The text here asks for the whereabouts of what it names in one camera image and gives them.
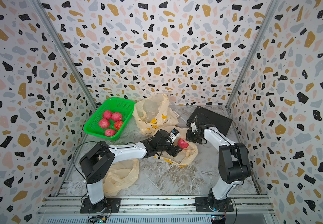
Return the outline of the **red apple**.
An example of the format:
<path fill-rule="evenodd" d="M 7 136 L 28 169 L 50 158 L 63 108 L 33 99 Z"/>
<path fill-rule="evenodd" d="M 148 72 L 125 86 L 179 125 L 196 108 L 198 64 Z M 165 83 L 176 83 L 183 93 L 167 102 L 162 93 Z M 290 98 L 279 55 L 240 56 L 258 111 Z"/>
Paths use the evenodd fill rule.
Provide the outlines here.
<path fill-rule="evenodd" d="M 123 119 L 123 116 L 122 116 L 122 114 L 121 113 L 118 113 L 118 112 L 116 112 L 116 113 L 113 113 L 113 115 L 112 115 L 112 120 L 113 121 L 118 121 L 118 120 L 122 120 Z"/>
<path fill-rule="evenodd" d="M 106 129 L 105 132 L 104 132 L 104 135 L 106 137 L 112 137 L 116 134 L 116 130 L 114 129 Z"/>
<path fill-rule="evenodd" d="M 110 122 L 108 119 L 101 119 L 98 123 L 101 129 L 108 129 L 110 127 Z"/>
<path fill-rule="evenodd" d="M 113 112 L 111 112 L 109 110 L 106 110 L 106 111 L 103 112 L 103 118 L 104 119 L 110 120 L 110 119 L 112 119 L 112 115 L 113 115 Z"/>
<path fill-rule="evenodd" d="M 177 144 L 182 149 L 186 149 L 189 147 L 189 144 L 183 139 L 179 139 Z"/>
<path fill-rule="evenodd" d="M 114 123 L 114 128 L 118 131 L 123 126 L 124 122 L 122 120 L 118 120 Z"/>

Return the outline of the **beige plastic bag with apples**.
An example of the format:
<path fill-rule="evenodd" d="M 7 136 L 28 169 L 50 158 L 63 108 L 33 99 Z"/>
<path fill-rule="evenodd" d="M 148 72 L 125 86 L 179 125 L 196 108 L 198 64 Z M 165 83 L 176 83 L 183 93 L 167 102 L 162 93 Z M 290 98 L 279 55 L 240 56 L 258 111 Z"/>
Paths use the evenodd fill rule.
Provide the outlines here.
<path fill-rule="evenodd" d="M 107 197 L 116 196 L 121 190 L 129 188 L 139 179 L 138 159 L 125 160 L 111 165 L 103 178 L 103 191 Z"/>

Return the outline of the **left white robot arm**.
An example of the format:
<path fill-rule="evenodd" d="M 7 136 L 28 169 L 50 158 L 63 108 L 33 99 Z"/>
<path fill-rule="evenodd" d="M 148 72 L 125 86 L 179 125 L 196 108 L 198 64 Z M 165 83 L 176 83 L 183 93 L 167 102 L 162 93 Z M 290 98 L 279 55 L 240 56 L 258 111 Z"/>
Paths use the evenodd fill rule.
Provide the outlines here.
<path fill-rule="evenodd" d="M 112 164 L 132 159 L 144 159 L 166 152 L 177 156 L 183 149 L 175 145 L 179 138 L 177 129 L 170 132 L 158 130 L 156 134 L 146 140 L 127 145 L 108 145 L 104 141 L 96 145 L 80 159 L 81 170 L 86 181 L 89 203 L 94 206 L 105 203 L 103 179 Z"/>

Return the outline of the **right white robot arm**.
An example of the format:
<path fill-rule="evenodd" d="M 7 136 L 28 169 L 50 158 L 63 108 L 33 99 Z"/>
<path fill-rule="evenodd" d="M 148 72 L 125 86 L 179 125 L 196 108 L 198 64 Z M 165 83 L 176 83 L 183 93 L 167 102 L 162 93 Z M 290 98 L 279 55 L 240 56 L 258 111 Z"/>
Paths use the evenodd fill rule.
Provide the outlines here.
<path fill-rule="evenodd" d="M 226 200 L 233 188 L 244 184 L 251 175 L 248 152 L 243 143 L 236 143 L 219 132 L 213 124 L 203 124 L 198 116 L 193 118 L 186 140 L 192 143 L 210 143 L 218 151 L 220 178 L 211 188 L 211 200 Z"/>

